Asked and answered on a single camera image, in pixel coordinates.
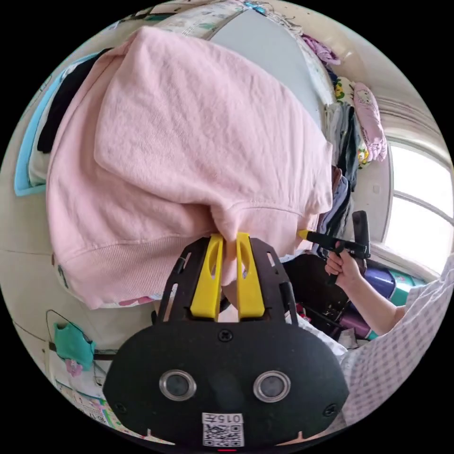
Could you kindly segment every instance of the poster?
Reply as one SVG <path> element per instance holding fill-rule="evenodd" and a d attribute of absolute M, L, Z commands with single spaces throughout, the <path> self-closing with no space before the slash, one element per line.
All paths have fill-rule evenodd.
<path fill-rule="evenodd" d="M 155 443 L 163 443 L 166 445 L 173 445 L 174 443 L 161 440 L 152 435 L 146 437 L 138 435 L 135 432 L 128 430 L 121 422 L 117 419 L 114 412 L 110 408 L 109 404 L 103 400 L 96 397 L 85 396 L 77 391 L 72 390 L 71 388 L 65 386 L 64 384 L 55 381 L 56 388 L 81 412 L 85 413 L 90 418 L 94 419 L 101 424 L 105 424 L 113 429 L 119 430 L 120 432 L 131 435 L 133 437 L 141 438 L 143 440 L 152 441 Z"/>

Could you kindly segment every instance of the person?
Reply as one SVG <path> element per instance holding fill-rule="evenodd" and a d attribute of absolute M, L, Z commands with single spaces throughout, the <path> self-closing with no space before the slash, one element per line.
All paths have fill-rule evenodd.
<path fill-rule="evenodd" d="M 331 252 L 325 271 L 338 276 L 336 284 L 379 336 L 340 358 L 349 396 L 328 429 L 308 439 L 299 434 L 284 445 L 321 439 L 357 423 L 405 382 L 437 334 L 453 295 L 454 253 L 448 257 L 440 277 L 412 288 L 401 307 L 375 291 L 347 251 L 340 256 Z"/>
<path fill-rule="evenodd" d="M 364 279 L 358 264 L 346 250 L 340 255 L 330 252 L 325 271 L 337 275 L 336 284 L 378 335 L 389 332 L 405 315 L 405 306 L 395 306 Z"/>

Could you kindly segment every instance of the qr code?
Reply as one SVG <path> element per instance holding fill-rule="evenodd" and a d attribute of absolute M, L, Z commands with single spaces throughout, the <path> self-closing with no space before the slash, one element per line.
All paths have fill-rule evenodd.
<path fill-rule="evenodd" d="M 225 448 L 244 446 L 243 425 L 204 424 L 203 444 Z"/>

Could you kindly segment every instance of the blue tray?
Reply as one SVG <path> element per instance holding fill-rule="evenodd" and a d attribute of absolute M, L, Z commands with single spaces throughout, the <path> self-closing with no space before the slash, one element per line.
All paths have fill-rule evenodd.
<path fill-rule="evenodd" d="M 86 60 L 98 55 L 98 52 L 92 53 L 85 57 L 79 58 L 68 66 L 71 66 L 76 63 L 83 63 Z M 36 110 L 33 112 L 30 123 L 27 126 L 27 129 L 22 139 L 22 144 L 19 149 L 19 155 L 17 157 L 16 164 L 16 174 L 14 175 L 14 192 L 18 197 L 25 195 L 38 194 L 44 192 L 46 189 L 45 184 L 40 184 L 39 186 L 32 186 L 30 183 L 30 178 L 28 176 L 28 162 L 30 160 L 30 155 L 32 154 L 33 142 L 35 140 L 36 131 L 38 129 L 38 124 L 43 115 L 44 109 L 46 108 L 49 100 L 54 94 L 55 90 L 61 84 L 61 78 L 66 71 L 63 70 L 58 77 L 52 82 L 52 84 L 47 89 L 43 98 L 40 100 Z"/>

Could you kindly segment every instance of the window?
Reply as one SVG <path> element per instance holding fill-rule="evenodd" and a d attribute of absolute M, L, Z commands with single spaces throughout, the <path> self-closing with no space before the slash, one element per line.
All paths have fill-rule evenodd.
<path fill-rule="evenodd" d="M 441 273 L 454 239 L 451 169 L 429 154 L 390 143 L 393 200 L 384 243 Z"/>

